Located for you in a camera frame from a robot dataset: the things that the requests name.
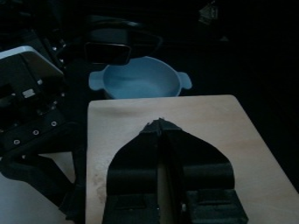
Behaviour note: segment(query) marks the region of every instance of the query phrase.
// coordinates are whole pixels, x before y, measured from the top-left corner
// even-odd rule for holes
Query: screw
[[[13,140],[13,144],[20,144],[20,142],[21,142],[21,141],[20,141],[19,139],[15,139],[15,140]]]
[[[40,131],[36,129],[32,133],[35,136],[37,136],[40,134]]]
[[[187,211],[187,206],[186,206],[186,204],[182,204],[182,211],[183,211],[183,212]]]

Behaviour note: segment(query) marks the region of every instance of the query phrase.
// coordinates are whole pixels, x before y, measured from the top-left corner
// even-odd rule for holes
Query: wooden cutting board
[[[212,144],[227,156],[248,223],[298,224],[298,193],[232,95],[91,102],[87,224],[102,223],[108,165],[118,150],[136,137],[146,124],[159,117]],[[159,185],[159,191],[164,191],[164,185]],[[171,224],[167,194],[160,195],[162,224]]]

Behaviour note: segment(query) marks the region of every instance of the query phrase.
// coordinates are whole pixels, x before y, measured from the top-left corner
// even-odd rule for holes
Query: white plastic part
[[[11,50],[0,52],[0,59],[16,54],[23,55],[28,67],[39,75],[40,78],[63,76],[61,70],[28,45],[19,46]]]

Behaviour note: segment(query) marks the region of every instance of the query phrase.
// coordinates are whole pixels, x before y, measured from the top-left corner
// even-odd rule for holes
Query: bowl handle
[[[88,87],[95,91],[106,88],[103,81],[104,72],[106,69],[103,71],[92,72],[88,75]]]
[[[179,76],[179,79],[180,79],[182,88],[191,89],[192,88],[192,81],[191,81],[190,75],[187,73],[178,72],[178,76]]]

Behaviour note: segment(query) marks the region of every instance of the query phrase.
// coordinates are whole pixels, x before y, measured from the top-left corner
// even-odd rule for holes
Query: light blue bowl
[[[88,86],[95,91],[106,90],[107,98],[132,99],[178,96],[192,82],[187,73],[176,72],[159,59],[143,57],[92,72]]]

